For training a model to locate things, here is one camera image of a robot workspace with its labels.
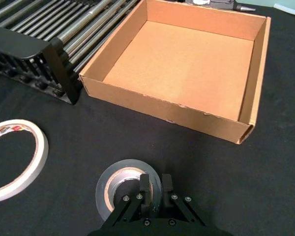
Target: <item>masking tape roll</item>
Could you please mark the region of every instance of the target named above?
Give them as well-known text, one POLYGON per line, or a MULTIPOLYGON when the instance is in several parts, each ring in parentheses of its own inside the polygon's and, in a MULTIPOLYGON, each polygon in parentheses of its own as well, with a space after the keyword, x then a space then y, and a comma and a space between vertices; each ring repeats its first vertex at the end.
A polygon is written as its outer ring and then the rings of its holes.
POLYGON ((34 123, 24 119, 12 119, 0 123, 0 137, 10 132, 28 131, 35 138, 35 152, 30 164, 11 183, 0 187, 0 201, 11 198, 28 187, 43 169, 48 155, 48 141, 45 134, 34 123))

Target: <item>roll of tape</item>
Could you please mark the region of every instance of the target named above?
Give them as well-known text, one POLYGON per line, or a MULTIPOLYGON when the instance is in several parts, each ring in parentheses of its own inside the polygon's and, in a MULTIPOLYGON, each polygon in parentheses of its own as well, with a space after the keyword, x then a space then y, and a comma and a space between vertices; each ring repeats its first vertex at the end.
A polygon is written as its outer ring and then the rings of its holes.
POLYGON ((48 155, 48 141, 45 134, 34 123, 24 119, 12 119, 0 123, 0 137, 10 132, 25 130, 35 138, 35 152, 30 164, 11 183, 0 187, 0 201, 11 198, 28 187, 43 169, 48 155))
POLYGON ((103 220, 107 220, 115 209, 114 196, 117 188, 127 180, 140 180, 141 174, 149 174, 151 209, 158 212, 162 199, 162 185, 157 172, 147 163, 136 159, 125 159, 108 167, 96 185, 96 206, 103 220))

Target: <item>black table surface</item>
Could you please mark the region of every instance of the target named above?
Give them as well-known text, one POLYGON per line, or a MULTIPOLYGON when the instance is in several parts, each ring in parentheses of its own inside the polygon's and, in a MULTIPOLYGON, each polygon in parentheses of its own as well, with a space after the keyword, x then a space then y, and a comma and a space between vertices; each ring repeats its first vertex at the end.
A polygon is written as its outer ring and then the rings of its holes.
MULTIPOLYGON (((295 16, 259 6, 256 13, 272 17, 272 25, 257 126, 240 146, 85 90, 72 106, 0 76, 0 121, 36 123, 50 148, 38 178, 0 202, 0 236, 85 236, 99 229, 96 183, 108 166, 128 158, 170 173, 178 194, 190 195, 235 236, 295 235, 295 16)), ((24 161, 22 153, 15 152, 14 163, 24 161)), ((12 175, 10 169, 2 175, 12 175)))

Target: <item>cardboard box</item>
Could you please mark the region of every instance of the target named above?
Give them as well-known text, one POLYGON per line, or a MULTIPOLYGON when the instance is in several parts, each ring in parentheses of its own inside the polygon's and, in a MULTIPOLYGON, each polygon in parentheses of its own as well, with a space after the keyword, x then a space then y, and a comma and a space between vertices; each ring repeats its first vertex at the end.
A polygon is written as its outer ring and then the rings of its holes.
POLYGON ((92 97, 240 144, 253 130, 270 18, 142 0, 82 70, 92 97))

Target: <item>cardboard edge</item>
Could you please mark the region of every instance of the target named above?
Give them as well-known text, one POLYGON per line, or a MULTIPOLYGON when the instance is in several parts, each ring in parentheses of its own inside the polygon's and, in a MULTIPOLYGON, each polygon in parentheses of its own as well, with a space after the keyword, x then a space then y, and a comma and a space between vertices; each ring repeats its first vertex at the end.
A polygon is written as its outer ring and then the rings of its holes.
POLYGON ((267 54, 267 48, 268 48, 268 42, 269 42, 269 35, 270 35, 270 25, 271 25, 271 18, 266 18, 266 26, 265 26, 265 36, 264 36, 264 43, 263 43, 263 49, 261 54, 261 62, 260 62, 260 69, 258 73, 258 79, 256 84, 256 90, 255 90, 255 96, 252 104, 252 111, 250 115, 249 124, 252 126, 256 125, 257 122, 257 116, 258 116, 258 109, 259 109, 259 103, 261 98, 261 90, 262 90, 262 82, 264 79, 264 73, 265 73, 265 66, 266 66, 266 54, 267 54))
POLYGON ((247 124, 84 77, 91 97, 240 144, 247 124))
MULTIPOLYGON (((147 0, 147 2, 149 2, 149 1, 168 2, 166 0, 147 0)), ((170 1, 169 3, 185 5, 185 6, 193 6, 193 7, 203 8, 203 9, 211 10, 211 11, 231 12, 233 14, 246 15, 246 16, 251 16, 251 17, 256 17, 256 18, 263 18, 263 19, 266 18, 266 16, 254 15, 254 14, 250 14, 250 13, 246 13, 246 12, 238 12, 238 11, 234 11, 234 10, 218 9, 218 8, 212 8, 212 7, 207 7, 207 6, 197 6, 197 5, 187 4, 187 3, 184 3, 184 2, 170 1)))

